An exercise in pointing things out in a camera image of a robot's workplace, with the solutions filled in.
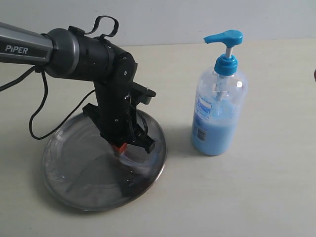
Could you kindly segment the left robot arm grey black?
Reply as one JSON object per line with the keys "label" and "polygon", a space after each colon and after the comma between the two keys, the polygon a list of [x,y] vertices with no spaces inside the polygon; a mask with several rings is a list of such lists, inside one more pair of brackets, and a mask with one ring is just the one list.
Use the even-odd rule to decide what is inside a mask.
{"label": "left robot arm grey black", "polygon": [[147,124],[137,123],[137,105],[148,104],[156,93],[134,82],[137,63],[133,56],[110,42],[118,28],[115,21],[109,34],[92,37],[91,32],[74,26],[38,34],[1,23],[1,62],[30,65],[20,77],[2,85],[1,90],[20,83],[32,72],[43,78],[91,81],[97,105],[84,106],[83,113],[101,136],[119,152],[131,144],[150,153],[155,141],[148,135]]}

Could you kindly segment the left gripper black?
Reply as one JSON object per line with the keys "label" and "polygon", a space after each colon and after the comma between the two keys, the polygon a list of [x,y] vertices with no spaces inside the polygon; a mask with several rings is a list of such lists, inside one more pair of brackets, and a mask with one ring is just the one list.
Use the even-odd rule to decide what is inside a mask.
{"label": "left gripper black", "polygon": [[124,87],[95,82],[97,105],[87,104],[83,114],[92,120],[114,152],[124,153],[127,144],[131,144],[150,153],[156,142],[148,135],[146,120],[131,103],[131,86],[132,83]]}

